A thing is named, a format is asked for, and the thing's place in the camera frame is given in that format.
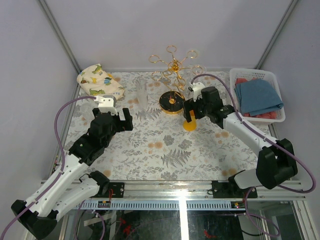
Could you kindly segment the slim clear champagne flute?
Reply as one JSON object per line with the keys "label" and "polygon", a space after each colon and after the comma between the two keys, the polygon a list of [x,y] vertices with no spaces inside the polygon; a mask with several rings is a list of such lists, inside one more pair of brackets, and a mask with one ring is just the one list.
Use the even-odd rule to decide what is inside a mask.
{"label": "slim clear champagne flute", "polygon": [[200,64],[190,65],[186,69],[186,76],[185,76],[186,91],[188,91],[188,88],[191,86],[192,79],[198,75],[205,74],[206,71],[207,69],[204,65],[200,65]]}

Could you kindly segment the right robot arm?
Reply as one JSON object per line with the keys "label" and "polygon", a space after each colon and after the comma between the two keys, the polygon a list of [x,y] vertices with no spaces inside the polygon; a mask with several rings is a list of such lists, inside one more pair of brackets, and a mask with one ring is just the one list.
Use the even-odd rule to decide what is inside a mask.
{"label": "right robot arm", "polygon": [[183,115],[187,122],[207,117],[245,143],[257,156],[256,168],[243,170],[228,179],[228,192],[240,197],[250,187],[263,186],[269,190],[294,177],[298,172],[291,142],[278,140],[246,121],[235,108],[225,105],[214,86],[202,83],[190,86],[192,98],[183,103]]}

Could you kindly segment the yellow plastic goblet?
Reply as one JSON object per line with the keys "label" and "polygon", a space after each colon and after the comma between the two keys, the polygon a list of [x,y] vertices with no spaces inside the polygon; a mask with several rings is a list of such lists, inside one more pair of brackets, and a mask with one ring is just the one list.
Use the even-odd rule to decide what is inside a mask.
{"label": "yellow plastic goblet", "polygon": [[196,123],[196,118],[195,118],[195,113],[193,110],[191,110],[190,112],[190,116],[191,116],[191,121],[187,122],[186,120],[183,123],[183,128],[188,131],[188,132],[192,132],[197,128],[197,123]]}

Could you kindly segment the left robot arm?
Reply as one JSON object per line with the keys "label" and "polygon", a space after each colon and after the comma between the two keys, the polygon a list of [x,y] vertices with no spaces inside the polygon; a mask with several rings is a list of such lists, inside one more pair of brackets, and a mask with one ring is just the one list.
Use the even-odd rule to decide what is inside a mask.
{"label": "left robot arm", "polygon": [[11,210],[18,221],[38,240],[46,238],[58,221],[82,201],[105,197],[110,190],[109,179],[98,170],[72,190],[67,190],[76,177],[87,170],[105,151],[117,133],[133,130],[133,118],[123,108],[124,119],[118,113],[93,109],[94,119],[87,132],[74,142],[64,163],[26,200],[17,199]]}

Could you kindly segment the gold wine glass rack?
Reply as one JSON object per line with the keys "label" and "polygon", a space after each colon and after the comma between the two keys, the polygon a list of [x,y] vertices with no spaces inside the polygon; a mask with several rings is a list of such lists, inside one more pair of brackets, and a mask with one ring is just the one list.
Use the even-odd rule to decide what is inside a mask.
{"label": "gold wine glass rack", "polygon": [[171,54],[170,62],[166,62],[158,55],[153,54],[148,58],[152,64],[163,63],[166,69],[163,71],[154,71],[151,74],[151,79],[157,83],[162,83],[168,91],[161,94],[158,103],[160,109],[168,115],[177,115],[183,111],[183,103],[185,102],[184,91],[187,81],[182,76],[182,72],[187,68],[183,63],[188,59],[196,59],[198,53],[195,50],[189,50],[182,60],[175,57],[177,47],[169,45],[166,47],[166,52]]}

